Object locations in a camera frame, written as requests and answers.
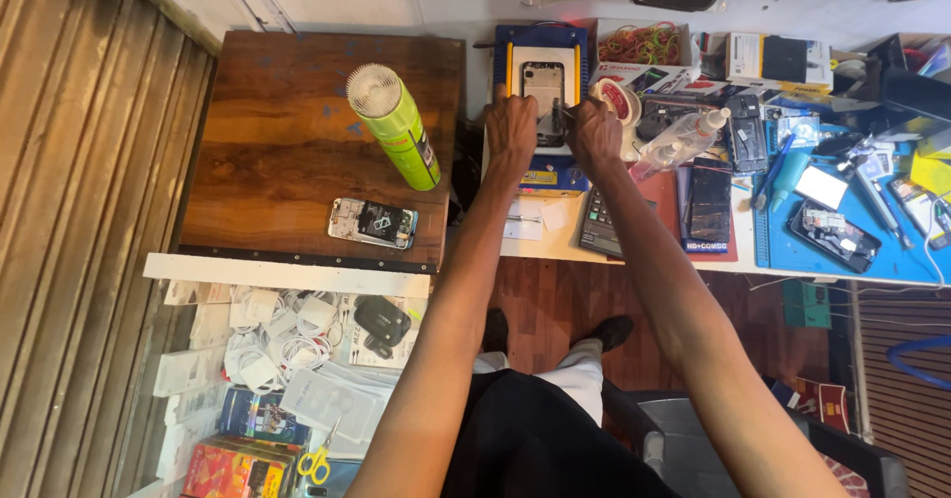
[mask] green spray can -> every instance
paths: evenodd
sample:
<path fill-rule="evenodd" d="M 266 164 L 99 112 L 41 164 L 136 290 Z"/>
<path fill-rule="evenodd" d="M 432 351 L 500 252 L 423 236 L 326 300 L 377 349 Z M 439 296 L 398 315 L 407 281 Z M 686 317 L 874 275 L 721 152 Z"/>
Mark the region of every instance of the green spray can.
<path fill-rule="evenodd" d="M 426 191 L 439 183 L 439 163 L 416 101 L 391 68 L 368 63 L 353 71 L 347 100 L 411 188 Z"/>

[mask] wooden table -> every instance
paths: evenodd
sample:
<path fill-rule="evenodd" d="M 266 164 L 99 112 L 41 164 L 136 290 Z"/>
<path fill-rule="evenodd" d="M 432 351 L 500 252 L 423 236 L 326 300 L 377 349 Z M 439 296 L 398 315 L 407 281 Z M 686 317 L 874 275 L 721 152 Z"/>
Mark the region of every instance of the wooden table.
<path fill-rule="evenodd" d="M 463 43 L 432 37 L 229 31 L 188 194 L 179 251 L 433 273 L 442 258 Z M 347 76 L 376 62 L 402 78 L 442 172 L 410 188 L 350 109 Z M 331 238 L 339 197 L 415 210 L 413 246 Z"/>

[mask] white pants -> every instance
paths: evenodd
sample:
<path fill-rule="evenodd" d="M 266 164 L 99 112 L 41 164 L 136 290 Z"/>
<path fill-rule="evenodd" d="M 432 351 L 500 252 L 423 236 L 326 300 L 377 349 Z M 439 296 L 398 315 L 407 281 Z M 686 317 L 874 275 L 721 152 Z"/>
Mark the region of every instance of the white pants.
<path fill-rule="evenodd" d="M 601 346 L 601 341 L 596 338 L 582 340 L 569 349 L 554 370 L 534 375 L 564 390 L 599 426 L 603 412 L 601 382 L 604 380 L 601 373 Z M 509 358 L 505 353 L 480 353 L 475 358 L 473 373 L 490 373 L 508 367 Z"/>

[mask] white wall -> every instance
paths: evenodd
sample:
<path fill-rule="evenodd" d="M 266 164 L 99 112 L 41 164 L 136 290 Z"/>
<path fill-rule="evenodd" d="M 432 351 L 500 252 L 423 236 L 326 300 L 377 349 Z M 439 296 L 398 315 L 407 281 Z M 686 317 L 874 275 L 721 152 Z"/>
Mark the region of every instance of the white wall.
<path fill-rule="evenodd" d="M 176 0 L 223 35 L 248 28 L 229 0 Z M 570 0 L 544 6 L 527 0 L 275 0 L 298 31 L 432 34 L 465 39 L 467 102 L 470 117 L 484 104 L 488 53 L 473 50 L 491 41 L 500 22 L 593 17 L 674 20 L 692 30 L 771 32 L 827 41 L 851 50 L 896 31 L 951 33 L 951 0 L 728 0 L 722 12 L 683 13 L 635 5 L 630 0 Z"/>

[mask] calculator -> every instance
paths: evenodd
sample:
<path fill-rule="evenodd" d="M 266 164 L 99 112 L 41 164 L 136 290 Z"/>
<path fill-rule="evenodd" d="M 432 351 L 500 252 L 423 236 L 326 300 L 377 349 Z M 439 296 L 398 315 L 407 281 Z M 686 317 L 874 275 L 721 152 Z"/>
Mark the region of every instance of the calculator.
<path fill-rule="evenodd" d="M 657 207 L 654 201 L 648 201 L 648 204 L 652 210 Z M 618 243 L 617 234 L 614 233 L 612 226 L 611 212 L 608 212 L 608 206 L 601 197 L 601 192 L 594 186 L 588 194 L 587 209 L 581 214 L 584 223 L 581 224 L 578 247 L 623 258 L 621 244 Z"/>

